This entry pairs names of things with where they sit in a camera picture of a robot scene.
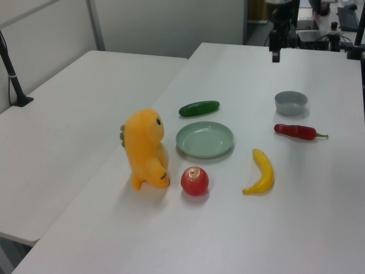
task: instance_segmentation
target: toy vegetable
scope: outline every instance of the toy vegetable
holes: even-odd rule
[[[285,134],[291,137],[301,138],[304,140],[313,140],[316,137],[329,137],[316,132],[312,127],[304,126],[287,126],[286,124],[276,124],[274,130],[277,133]]]
[[[218,101],[201,101],[187,104],[186,106],[179,109],[179,114],[182,117],[192,117],[207,114],[216,111],[219,108],[219,105],[220,103]]]

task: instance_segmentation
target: bowl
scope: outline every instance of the bowl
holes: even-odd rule
[[[275,96],[276,110],[284,115],[299,115],[304,112],[307,96],[296,91],[283,91]]]

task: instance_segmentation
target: apple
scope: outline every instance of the apple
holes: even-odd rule
[[[183,190],[192,196],[202,195],[209,185],[208,174],[201,167],[189,167],[181,176]]]

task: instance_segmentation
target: yellow banana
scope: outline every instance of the yellow banana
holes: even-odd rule
[[[249,188],[242,190],[244,194],[251,193],[263,193],[273,185],[274,183],[274,171],[269,159],[266,155],[259,149],[254,148],[252,150],[253,159],[258,164],[261,169],[262,176],[259,181]]]

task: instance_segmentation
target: stuffed dinosaur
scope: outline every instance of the stuffed dinosaur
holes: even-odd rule
[[[139,190],[144,181],[155,187],[169,186],[168,160],[160,143],[164,125],[159,114],[151,108],[136,111],[120,130],[121,145],[132,169],[133,189]]]

